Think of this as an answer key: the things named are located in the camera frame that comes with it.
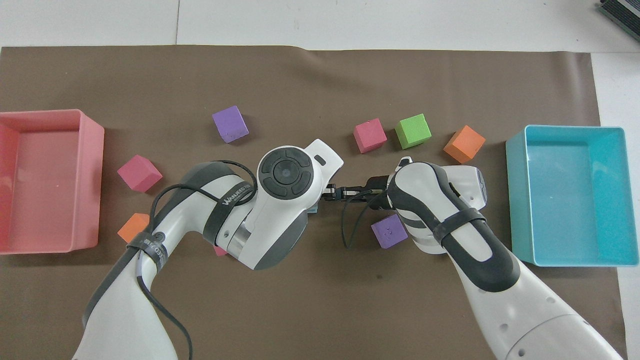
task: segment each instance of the purple cube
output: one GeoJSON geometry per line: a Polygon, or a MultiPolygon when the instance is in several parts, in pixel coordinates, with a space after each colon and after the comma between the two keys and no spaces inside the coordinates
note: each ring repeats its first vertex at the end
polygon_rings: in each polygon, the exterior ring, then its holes
{"type": "Polygon", "coordinates": [[[406,230],[397,214],[386,217],[371,226],[380,246],[388,249],[408,238],[406,230]]]}
{"type": "Polygon", "coordinates": [[[230,143],[249,133],[236,105],[213,114],[213,122],[216,123],[218,132],[226,143],[230,143]]]}

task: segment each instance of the brown mat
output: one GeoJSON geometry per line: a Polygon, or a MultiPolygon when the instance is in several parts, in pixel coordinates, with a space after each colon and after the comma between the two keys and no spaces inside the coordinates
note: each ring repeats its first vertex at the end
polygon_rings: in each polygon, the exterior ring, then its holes
{"type": "MultiPolygon", "coordinates": [[[[0,258],[0,358],[69,359],[93,290],[124,250],[116,232],[195,163],[257,166],[268,150],[331,145],[340,185],[393,171],[404,155],[442,165],[468,124],[487,138],[470,165],[489,190],[483,213],[510,244],[504,141],[526,124],[599,125],[591,58],[573,53],[304,51],[293,47],[43,47],[2,49],[0,111],[79,108],[106,128],[97,247],[0,258]],[[224,144],[211,114],[233,104],[250,135],[224,144]],[[393,131],[417,113],[433,132],[402,151],[393,131]],[[379,117],[389,141],[360,155],[353,126],[379,117]],[[164,179],[149,194],[116,170],[151,159],[164,179]]],[[[365,217],[355,249],[340,241],[341,204],[320,203],[275,268],[252,272],[189,234],[153,291],[190,330],[196,359],[491,359],[458,275],[411,241],[389,250],[365,217]]],[[[354,219],[357,206],[349,212],[354,219]]],[[[615,268],[534,268],[626,356],[615,268]]],[[[181,358],[186,345],[163,319],[181,358]]]]}

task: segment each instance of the pink plastic bin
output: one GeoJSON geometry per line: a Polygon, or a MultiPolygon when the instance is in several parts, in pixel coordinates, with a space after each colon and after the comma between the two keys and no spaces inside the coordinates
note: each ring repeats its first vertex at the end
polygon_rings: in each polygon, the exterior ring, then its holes
{"type": "Polygon", "coordinates": [[[0,113],[0,254],[96,246],[103,145],[80,110],[0,113]]]}

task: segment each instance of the green cube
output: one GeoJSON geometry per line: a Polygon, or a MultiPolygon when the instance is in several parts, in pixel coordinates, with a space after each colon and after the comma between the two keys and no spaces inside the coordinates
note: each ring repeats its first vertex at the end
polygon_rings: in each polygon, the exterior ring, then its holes
{"type": "Polygon", "coordinates": [[[431,131],[427,120],[424,120],[424,114],[400,120],[396,125],[396,134],[403,149],[416,146],[431,137],[431,131]]]}

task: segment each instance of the orange cube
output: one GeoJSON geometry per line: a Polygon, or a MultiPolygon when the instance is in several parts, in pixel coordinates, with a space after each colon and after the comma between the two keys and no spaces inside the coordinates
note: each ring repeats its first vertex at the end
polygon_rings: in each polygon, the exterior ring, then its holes
{"type": "Polygon", "coordinates": [[[120,235],[124,241],[130,243],[139,232],[147,227],[147,225],[149,225],[149,215],[135,213],[118,231],[118,235],[120,235]]]}
{"type": "Polygon", "coordinates": [[[474,158],[484,144],[485,139],[472,128],[465,125],[453,135],[444,151],[459,163],[464,164],[474,158]]]}

